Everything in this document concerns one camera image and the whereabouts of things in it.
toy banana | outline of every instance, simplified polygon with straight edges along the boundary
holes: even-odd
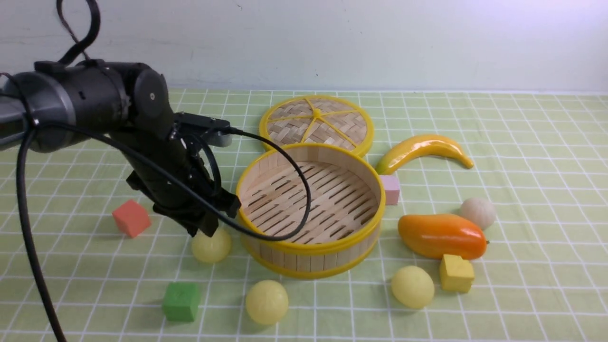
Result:
[[[467,169],[474,166],[453,139],[437,134],[412,136],[391,148],[376,165],[379,175],[390,175],[403,164],[421,156],[442,156],[460,161]]]

bamboo steamer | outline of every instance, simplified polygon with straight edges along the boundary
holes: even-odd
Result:
[[[339,97],[308,95],[270,108],[261,118],[260,135],[280,147],[316,142],[363,157],[373,143],[374,128],[369,115],[354,103]],[[264,148],[273,150],[267,144]]]
[[[283,149],[310,186],[308,220],[288,241],[242,234],[245,248],[266,268],[289,277],[318,279],[353,268],[378,241],[385,206],[380,177],[361,157],[340,147],[304,143]],[[244,171],[237,195],[244,225],[270,236],[293,231],[306,206],[302,180],[276,151],[266,152]]]

cube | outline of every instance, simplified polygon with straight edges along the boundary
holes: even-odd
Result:
[[[167,286],[162,311],[170,322],[194,322],[201,292],[196,283],[172,282]]]
[[[399,203],[399,190],[401,185],[399,179],[394,175],[380,175],[387,206],[395,206]]]
[[[112,211],[112,216],[118,229],[131,238],[138,236],[152,225],[148,211],[134,200],[128,200]]]
[[[467,293],[475,280],[475,272],[470,261],[461,256],[445,254],[441,258],[439,277],[444,291]]]

robotic arm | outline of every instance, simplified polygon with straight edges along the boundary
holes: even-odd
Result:
[[[85,49],[95,41],[100,27],[96,1],[86,0],[91,27],[82,41],[76,39],[63,18],[62,0],[56,1],[61,23],[75,44],[57,62],[38,61],[33,71],[13,76],[0,73],[9,78],[0,89],[0,151],[20,145],[15,178],[24,244],[51,328],[57,340],[64,342],[66,338],[44,281],[27,214],[24,168],[28,149],[50,153],[90,138],[119,149],[133,167],[126,182],[154,203],[154,212],[172,218],[191,236],[199,230],[213,236],[221,220],[257,239],[287,240],[306,224],[312,195],[302,170],[272,141],[230,127],[225,120],[174,113],[164,77],[148,65],[89,58]],[[85,61],[69,66],[80,54]],[[267,143],[298,173],[306,191],[306,209],[293,231],[283,236],[267,236],[221,214],[223,211],[235,218],[241,203],[236,195],[221,187],[219,168],[209,146],[228,146],[233,134]],[[201,149],[207,155],[213,179],[199,155]]]
[[[27,99],[32,118],[63,122],[108,134],[115,141],[146,156],[205,198],[214,208],[235,218],[238,197],[211,179],[199,152],[206,144],[226,147],[232,142],[226,120],[174,113],[162,75],[143,63],[86,60],[73,67],[54,61],[36,62],[34,71],[13,76]],[[27,121],[13,82],[0,97],[0,148],[21,142]],[[37,134],[31,150],[50,153],[89,139],[59,128]],[[191,196],[155,170],[123,154],[133,167],[126,182],[153,203],[153,211],[182,225],[191,236],[198,230],[212,236],[218,218],[208,214]]]

table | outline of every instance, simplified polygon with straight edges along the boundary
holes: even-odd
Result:
[[[175,110],[222,117],[258,133],[273,103],[315,92],[171,89]],[[401,200],[388,206],[382,236],[349,272],[319,281],[274,274],[248,257],[237,235],[230,256],[197,263],[190,238],[175,222],[153,224],[125,238],[111,212],[135,199],[121,154],[88,141],[42,155],[29,153],[29,209],[39,258],[70,341],[608,341],[608,96],[443,92],[324,92],[363,107],[375,141],[375,162],[413,134],[456,139],[475,161],[425,157],[397,171]],[[235,137],[214,148],[224,186],[234,190],[244,168],[264,150]],[[16,151],[0,155],[0,337],[53,341],[22,245],[15,198]],[[390,278],[406,265],[438,281],[438,261],[414,255],[400,241],[404,214],[458,209],[469,197],[489,198],[498,220],[468,294],[437,287],[433,303],[409,310],[393,298]],[[243,310],[256,281],[275,279],[290,311],[258,327]],[[160,303],[170,281],[200,284],[194,323],[164,321]]]

